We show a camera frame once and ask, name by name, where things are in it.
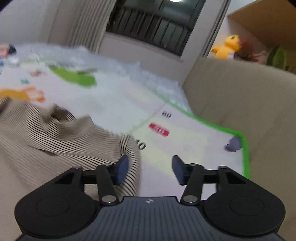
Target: beige sofa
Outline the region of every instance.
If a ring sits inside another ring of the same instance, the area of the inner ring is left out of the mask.
[[[197,116],[247,138],[251,180],[283,201],[286,217],[279,234],[296,240],[296,75],[200,58],[183,88]]]

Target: red oval with white text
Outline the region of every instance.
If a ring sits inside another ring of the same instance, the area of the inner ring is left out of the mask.
[[[157,132],[158,134],[161,134],[164,137],[167,137],[168,134],[170,133],[169,130],[155,124],[155,123],[151,123],[149,125],[149,128],[152,129],[153,131]]]

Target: yellow plush toy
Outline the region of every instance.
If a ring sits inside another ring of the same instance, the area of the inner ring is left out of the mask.
[[[234,58],[234,52],[240,51],[238,35],[230,35],[226,38],[223,46],[216,46],[212,48],[212,52],[216,54],[216,58]]]

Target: striped shirt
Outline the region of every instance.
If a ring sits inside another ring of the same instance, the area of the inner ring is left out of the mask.
[[[128,155],[127,176],[115,189],[119,198],[137,195],[139,150],[131,135],[109,133],[89,116],[75,119],[58,106],[45,110],[3,98],[0,112],[1,241],[13,241],[21,234],[14,219],[16,203],[72,166],[95,169]],[[98,199],[96,185],[86,185],[86,193]]]

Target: curtain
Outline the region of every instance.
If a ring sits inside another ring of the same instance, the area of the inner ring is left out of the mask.
[[[98,53],[116,0],[83,0],[68,38],[67,45],[85,46]]]

